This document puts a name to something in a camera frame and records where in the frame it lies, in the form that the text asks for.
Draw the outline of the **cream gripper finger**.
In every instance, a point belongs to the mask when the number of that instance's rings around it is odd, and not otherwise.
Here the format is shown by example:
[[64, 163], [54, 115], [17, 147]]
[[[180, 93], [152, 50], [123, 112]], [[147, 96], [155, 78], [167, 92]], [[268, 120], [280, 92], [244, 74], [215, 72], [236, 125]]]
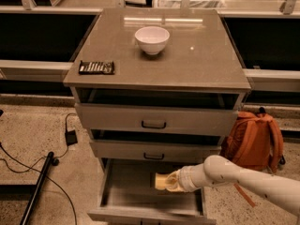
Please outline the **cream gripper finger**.
[[166, 189], [170, 192], [183, 192], [184, 191], [184, 189], [178, 184], [167, 185]]
[[166, 185], [178, 184], [178, 172], [170, 173], [165, 179]]

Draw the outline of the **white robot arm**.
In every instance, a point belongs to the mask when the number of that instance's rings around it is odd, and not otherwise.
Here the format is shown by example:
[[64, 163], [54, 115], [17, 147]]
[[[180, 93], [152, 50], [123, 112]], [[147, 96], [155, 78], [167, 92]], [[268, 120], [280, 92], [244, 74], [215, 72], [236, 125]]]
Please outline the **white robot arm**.
[[225, 183], [238, 184], [295, 216], [300, 216], [300, 182], [245, 169], [225, 157], [213, 155], [204, 163], [185, 166], [165, 179], [169, 191], [193, 192]]

